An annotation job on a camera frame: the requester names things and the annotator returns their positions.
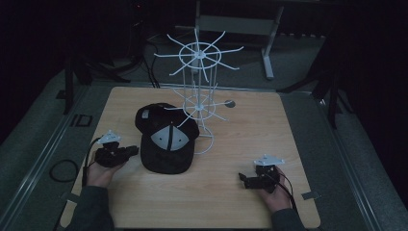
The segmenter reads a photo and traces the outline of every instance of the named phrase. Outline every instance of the gray sleeve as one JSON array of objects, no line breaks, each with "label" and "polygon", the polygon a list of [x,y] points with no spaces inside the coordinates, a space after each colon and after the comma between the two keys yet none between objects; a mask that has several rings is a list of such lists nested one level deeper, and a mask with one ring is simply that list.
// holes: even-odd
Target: gray sleeve
[{"label": "gray sleeve", "polygon": [[65,230],[115,230],[109,213],[108,190],[94,186],[83,187],[72,220]]}]

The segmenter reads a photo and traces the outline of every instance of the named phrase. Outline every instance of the cap brim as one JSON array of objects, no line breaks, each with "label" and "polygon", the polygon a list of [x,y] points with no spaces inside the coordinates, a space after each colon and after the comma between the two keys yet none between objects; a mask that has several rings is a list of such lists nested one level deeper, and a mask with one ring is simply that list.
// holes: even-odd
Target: cap brim
[{"label": "cap brim", "polygon": [[149,136],[142,135],[140,158],[144,167],[162,174],[179,174],[191,166],[195,141],[189,141],[176,151],[167,151],[157,146]]}]

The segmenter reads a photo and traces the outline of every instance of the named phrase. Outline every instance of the dark background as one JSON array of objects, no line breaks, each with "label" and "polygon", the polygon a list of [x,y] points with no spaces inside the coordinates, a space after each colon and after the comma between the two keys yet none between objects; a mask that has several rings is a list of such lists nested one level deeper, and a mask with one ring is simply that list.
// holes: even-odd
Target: dark background
[{"label": "dark background", "polygon": [[[101,48],[115,43],[109,30],[113,24],[128,28],[129,21],[142,19],[146,27],[173,33],[175,24],[194,23],[193,1],[123,1],[130,4],[131,11],[113,2],[0,2],[0,141],[24,117],[48,81],[63,70],[67,54],[84,52],[106,61],[120,49]],[[222,8],[221,4],[208,1],[203,10],[214,14],[268,15],[256,10],[258,3],[247,2]],[[134,17],[120,17],[123,13],[134,13]],[[279,28],[280,36],[327,37],[317,57],[317,67],[324,70],[331,68],[330,64],[341,64],[341,87],[405,205],[408,204],[404,182],[408,176],[407,15],[408,3],[402,0],[286,3]],[[334,60],[323,62],[321,59],[326,57]]]}]

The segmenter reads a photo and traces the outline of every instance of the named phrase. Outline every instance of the handheld controller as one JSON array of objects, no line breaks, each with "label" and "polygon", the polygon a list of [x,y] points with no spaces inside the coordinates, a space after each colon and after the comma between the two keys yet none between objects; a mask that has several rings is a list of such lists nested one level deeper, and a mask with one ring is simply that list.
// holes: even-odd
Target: handheld controller
[{"label": "handheld controller", "polygon": [[283,160],[265,154],[262,158],[254,161],[256,177],[246,177],[239,173],[240,180],[246,189],[264,189],[268,193],[273,193],[279,184],[280,174],[276,165],[284,164]]},{"label": "handheld controller", "polygon": [[119,147],[119,142],[103,143],[102,148],[98,148],[95,153],[95,162],[103,167],[115,167],[121,165],[132,156],[139,153],[137,146]]},{"label": "handheld controller", "polygon": [[276,184],[279,183],[279,172],[275,166],[256,166],[256,177],[246,177],[239,173],[240,180],[246,189],[264,189],[268,193],[273,193]]}]

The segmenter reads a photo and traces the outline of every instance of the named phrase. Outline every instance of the black controller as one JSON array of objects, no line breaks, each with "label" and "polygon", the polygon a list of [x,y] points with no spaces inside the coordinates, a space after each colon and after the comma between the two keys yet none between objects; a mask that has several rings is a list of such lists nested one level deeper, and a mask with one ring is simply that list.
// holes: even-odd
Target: black controller
[{"label": "black controller", "polygon": [[246,177],[239,173],[246,189],[264,189],[268,193],[273,193],[277,183],[279,183],[280,174],[275,166],[256,166],[256,177]]},{"label": "black controller", "polygon": [[132,156],[139,153],[137,146],[119,147],[119,142],[107,142],[95,153],[95,162],[103,167],[115,167],[121,165]]}]

